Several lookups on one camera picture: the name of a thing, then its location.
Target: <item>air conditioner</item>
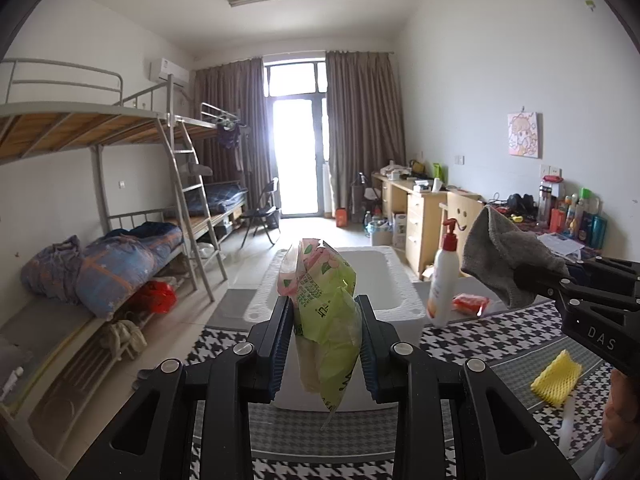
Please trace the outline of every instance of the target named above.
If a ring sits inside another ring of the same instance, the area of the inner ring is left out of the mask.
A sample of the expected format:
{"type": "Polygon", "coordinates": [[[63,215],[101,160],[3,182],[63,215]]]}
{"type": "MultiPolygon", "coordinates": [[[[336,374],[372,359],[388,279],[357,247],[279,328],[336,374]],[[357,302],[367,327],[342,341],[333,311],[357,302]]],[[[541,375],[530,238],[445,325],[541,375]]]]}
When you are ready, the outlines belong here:
{"type": "Polygon", "coordinates": [[[168,80],[169,74],[174,76],[174,83],[183,88],[189,86],[189,71],[181,66],[172,63],[164,57],[151,62],[151,70],[149,79],[156,83],[162,83],[168,80]]]}

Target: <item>canvas painting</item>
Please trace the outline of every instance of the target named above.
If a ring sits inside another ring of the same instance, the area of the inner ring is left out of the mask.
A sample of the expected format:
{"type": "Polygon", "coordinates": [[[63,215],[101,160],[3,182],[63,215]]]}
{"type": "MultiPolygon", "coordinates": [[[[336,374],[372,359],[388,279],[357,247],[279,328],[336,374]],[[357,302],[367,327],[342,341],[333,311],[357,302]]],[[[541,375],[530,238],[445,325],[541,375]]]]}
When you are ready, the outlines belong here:
{"type": "Polygon", "coordinates": [[[538,115],[535,112],[508,114],[509,155],[538,158],[538,115]]]}

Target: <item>human hand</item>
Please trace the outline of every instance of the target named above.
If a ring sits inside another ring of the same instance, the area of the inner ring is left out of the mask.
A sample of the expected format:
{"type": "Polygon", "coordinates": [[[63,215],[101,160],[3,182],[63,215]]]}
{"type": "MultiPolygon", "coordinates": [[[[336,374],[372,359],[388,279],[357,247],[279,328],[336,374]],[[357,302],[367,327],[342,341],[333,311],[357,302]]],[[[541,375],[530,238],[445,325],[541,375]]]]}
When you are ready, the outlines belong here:
{"type": "Polygon", "coordinates": [[[609,399],[602,415],[605,443],[624,451],[640,433],[638,394],[632,381],[619,370],[611,372],[609,399]]]}

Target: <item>brown curtain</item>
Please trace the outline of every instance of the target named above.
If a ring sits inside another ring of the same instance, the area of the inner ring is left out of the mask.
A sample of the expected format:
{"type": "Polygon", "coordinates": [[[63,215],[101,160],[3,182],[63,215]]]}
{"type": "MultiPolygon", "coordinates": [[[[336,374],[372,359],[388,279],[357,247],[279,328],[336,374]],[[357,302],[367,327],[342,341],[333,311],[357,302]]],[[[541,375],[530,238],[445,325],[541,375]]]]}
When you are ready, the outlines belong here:
{"type": "Polygon", "coordinates": [[[349,207],[359,171],[370,177],[389,159],[404,162],[398,88],[389,55],[328,52],[329,167],[336,207],[349,207]]]}
{"type": "MultiPolygon", "coordinates": [[[[269,158],[269,128],[264,98],[264,67],[259,57],[214,66],[196,72],[194,102],[199,116],[200,103],[205,102],[233,114],[250,128],[248,139],[242,141],[244,182],[249,189],[250,207],[256,207],[262,188],[271,179],[269,158]]],[[[215,138],[195,143],[201,164],[213,170],[205,182],[242,180],[236,169],[235,150],[228,150],[215,138]]]]}

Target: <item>white wall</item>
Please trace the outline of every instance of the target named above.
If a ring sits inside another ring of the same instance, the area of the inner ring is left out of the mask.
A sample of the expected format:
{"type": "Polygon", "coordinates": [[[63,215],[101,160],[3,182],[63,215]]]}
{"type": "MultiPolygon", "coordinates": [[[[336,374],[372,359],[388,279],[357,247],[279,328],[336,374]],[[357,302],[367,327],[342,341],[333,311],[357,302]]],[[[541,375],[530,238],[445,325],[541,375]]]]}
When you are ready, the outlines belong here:
{"type": "MultiPolygon", "coordinates": [[[[189,69],[193,62],[177,47],[90,0],[44,0],[20,30],[7,56],[65,60],[119,72],[124,78],[125,94],[153,85],[147,78],[148,64],[156,57],[166,57],[189,69]]],[[[35,73],[35,69],[29,71],[30,75],[35,73]]],[[[113,103],[117,99],[114,95],[78,93],[69,88],[24,86],[20,91],[23,93],[12,93],[11,101],[113,103]]],[[[173,202],[168,161],[161,146],[106,147],[103,161],[111,214],[164,207],[173,202]],[[121,180],[124,189],[118,187],[121,180]]],[[[73,234],[87,243],[102,230],[91,153],[87,149],[0,166],[0,182],[1,324],[28,300],[18,276],[29,258],[73,234]]]]}
{"type": "Polygon", "coordinates": [[[423,0],[396,49],[409,158],[491,198],[537,197],[540,164],[604,199],[606,253],[640,259],[640,55],[603,0],[423,0]],[[542,114],[542,159],[507,114],[542,114]],[[454,165],[465,155],[465,165],[454,165]]]}
{"type": "MultiPolygon", "coordinates": [[[[300,40],[273,41],[271,43],[234,46],[225,50],[211,52],[206,56],[196,58],[193,68],[194,70],[199,70],[209,66],[258,56],[324,52],[327,50],[390,52],[393,47],[394,44],[391,40],[381,38],[303,38],[300,40]]],[[[283,56],[277,57],[278,59],[287,59],[283,56]]]]}

